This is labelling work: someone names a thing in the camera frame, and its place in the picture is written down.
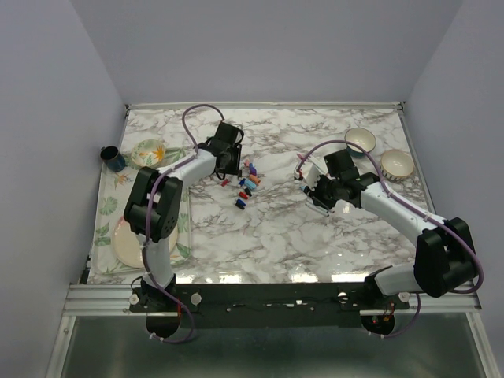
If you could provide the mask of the pink ceramic plate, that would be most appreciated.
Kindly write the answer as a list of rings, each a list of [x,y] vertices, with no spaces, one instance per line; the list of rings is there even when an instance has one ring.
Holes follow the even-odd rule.
[[[169,236],[169,252],[171,262],[180,262],[182,255],[177,250],[179,237],[178,228]],[[130,230],[129,223],[121,217],[113,231],[112,246],[116,258],[123,264],[134,269],[143,268],[140,241],[137,235]]]

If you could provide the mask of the blue marker cap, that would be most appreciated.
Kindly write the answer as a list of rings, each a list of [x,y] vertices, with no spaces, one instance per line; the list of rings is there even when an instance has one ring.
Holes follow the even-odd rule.
[[[238,199],[235,204],[241,208],[246,207],[246,203],[244,201],[242,201],[241,199]]]

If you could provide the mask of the floral ceramic bowl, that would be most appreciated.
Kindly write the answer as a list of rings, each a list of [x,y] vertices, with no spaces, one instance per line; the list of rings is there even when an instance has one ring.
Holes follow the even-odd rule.
[[[165,144],[156,139],[145,139],[133,146],[131,164],[135,169],[157,168],[165,160]]]

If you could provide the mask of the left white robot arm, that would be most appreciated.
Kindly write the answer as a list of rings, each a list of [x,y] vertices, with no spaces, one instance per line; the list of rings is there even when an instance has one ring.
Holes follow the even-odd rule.
[[[182,194],[199,180],[216,174],[237,175],[244,132],[220,122],[214,136],[195,147],[195,152],[169,166],[139,170],[124,209],[130,229],[143,236],[141,246],[147,301],[158,311],[174,303],[175,273],[169,252],[169,236],[177,226]]]

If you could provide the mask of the light blue highlighter cap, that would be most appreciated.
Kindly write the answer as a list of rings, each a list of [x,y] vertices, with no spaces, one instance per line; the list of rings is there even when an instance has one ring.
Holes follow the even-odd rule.
[[[257,187],[257,185],[249,179],[245,179],[244,184],[251,190],[255,190]]]

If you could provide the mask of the orange highlighter cap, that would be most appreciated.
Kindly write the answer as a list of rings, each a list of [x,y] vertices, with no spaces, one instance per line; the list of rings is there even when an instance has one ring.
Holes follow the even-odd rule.
[[[249,179],[254,182],[256,185],[259,185],[261,183],[261,180],[256,177],[255,175],[249,175]]]

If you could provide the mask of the black marker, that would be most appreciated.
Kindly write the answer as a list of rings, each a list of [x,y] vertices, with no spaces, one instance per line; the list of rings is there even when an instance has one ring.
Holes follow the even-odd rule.
[[[309,207],[312,211],[315,211],[316,213],[319,213],[324,217],[329,217],[331,215],[331,210],[326,209],[323,206],[317,206],[313,204],[313,202],[310,199],[306,201],[306,206]]]

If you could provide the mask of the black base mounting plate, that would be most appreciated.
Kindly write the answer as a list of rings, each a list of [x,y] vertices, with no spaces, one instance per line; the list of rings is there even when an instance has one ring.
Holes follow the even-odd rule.
[[[151,325],[205,328],[359,328],[366,313],[408,309],[397,295],[373,295],[350,283],[177,283],[166,297],[146,283],[135,287],[130,311]]]

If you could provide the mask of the purple highlighter cap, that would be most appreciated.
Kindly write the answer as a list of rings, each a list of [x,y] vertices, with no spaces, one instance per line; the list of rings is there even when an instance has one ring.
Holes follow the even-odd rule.
[[[249,173],[254,176],[258,175],[256,168],[252,165],[249,166]]]

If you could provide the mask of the white ceramic bowl blue rim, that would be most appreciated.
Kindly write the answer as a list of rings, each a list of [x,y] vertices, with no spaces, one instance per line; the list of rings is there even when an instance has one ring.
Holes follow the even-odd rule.
[[[365,128],[349,129],[345,134],[344,140],[350,142],[350,145],[347,145],[346,149],[351,156],[356,158],[364,157],[365,154],[354,146],[354,144],[359,145],[367,153],[371,153],[376,148],[376,137],[371,131]]]

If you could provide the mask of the dark blue metal cup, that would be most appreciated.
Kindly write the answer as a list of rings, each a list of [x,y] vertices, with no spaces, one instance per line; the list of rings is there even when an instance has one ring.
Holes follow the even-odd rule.
[[[113,172],[120,172],[126,167],[124,156],[116,146],[104,146],[100,151],[100,158]]]

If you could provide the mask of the floral plastic tray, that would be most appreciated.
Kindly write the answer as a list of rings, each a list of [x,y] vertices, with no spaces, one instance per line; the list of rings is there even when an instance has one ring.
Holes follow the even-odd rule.
[[[187,153],[182,148],[167,148],[165,160],[158,167],[172,165],[184,159]],[[114,228],[121,217],[137,173],[131,164],[131,152],[123,153],[126,167],[120,172],[104,168],[101,173],[98,207],[95,218],[93,247],[91,248],[91,273],[99,276],[122,276],[144,269],[134,269],[121,263],[113,251],[112,236]]]

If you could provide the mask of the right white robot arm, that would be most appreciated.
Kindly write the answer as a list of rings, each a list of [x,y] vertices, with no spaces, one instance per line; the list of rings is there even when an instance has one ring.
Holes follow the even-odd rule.
[[[326,169],[314,163],[308,173],[296,170],[314,207],[330,213],[337,202],[348,202],[386,221],[415,248],[412,263],[389,266],[365,278],[362,298],[367,306],[378,309],[401,292],[439,298],[479,276],[469,226],[461,218],[431,214],[393,192],[381,176],[360,173],[347,150],[325,156],[324,162]]]

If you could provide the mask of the aluminium frame rail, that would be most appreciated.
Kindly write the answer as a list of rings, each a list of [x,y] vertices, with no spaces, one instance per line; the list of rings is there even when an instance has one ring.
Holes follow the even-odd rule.
[[[448,292],[439,298],[420,294],[421,313],[474,313],[482,310],[476,292],[460,294]]]

